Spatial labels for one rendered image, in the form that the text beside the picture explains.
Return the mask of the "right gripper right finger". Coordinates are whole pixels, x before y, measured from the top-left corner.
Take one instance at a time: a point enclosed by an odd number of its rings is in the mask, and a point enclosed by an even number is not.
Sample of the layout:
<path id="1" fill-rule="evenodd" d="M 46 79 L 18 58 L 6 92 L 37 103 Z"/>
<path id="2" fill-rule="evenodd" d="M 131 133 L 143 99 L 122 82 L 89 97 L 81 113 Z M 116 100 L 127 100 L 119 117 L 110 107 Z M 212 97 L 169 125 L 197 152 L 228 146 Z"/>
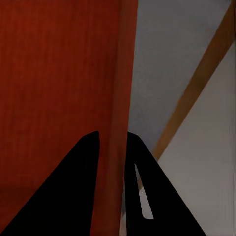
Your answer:
<path id="1" fill-rule="evenodd" d="M 153 219 L 143 217 L 135 164 Z M 143 140 L 131 132 L 124 175 L 127 236 L 206 236 Z"/>

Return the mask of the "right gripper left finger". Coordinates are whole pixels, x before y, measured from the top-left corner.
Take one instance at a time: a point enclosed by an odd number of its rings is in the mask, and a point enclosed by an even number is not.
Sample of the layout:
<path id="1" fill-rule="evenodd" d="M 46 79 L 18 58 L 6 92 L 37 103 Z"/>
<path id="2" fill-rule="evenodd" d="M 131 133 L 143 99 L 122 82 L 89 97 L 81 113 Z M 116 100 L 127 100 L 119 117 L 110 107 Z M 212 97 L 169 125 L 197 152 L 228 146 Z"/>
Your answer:
<path id="1" fill-rule="evenodd" d="M 83 136 L 0 236 L 90 236 L 99 152 Z"/>

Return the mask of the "storage box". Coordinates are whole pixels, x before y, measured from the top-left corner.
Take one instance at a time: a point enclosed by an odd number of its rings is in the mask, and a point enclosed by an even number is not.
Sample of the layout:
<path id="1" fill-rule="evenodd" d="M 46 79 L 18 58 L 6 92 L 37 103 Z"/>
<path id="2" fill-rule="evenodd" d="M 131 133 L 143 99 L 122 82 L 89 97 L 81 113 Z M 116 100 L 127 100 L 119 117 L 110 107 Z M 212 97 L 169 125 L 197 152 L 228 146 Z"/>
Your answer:
<path id="1" fill-rule="evenodd" d="M 90 236 L 119 236 L 138 0 L 0 0 L 0 234 L 98 131 Z"/>

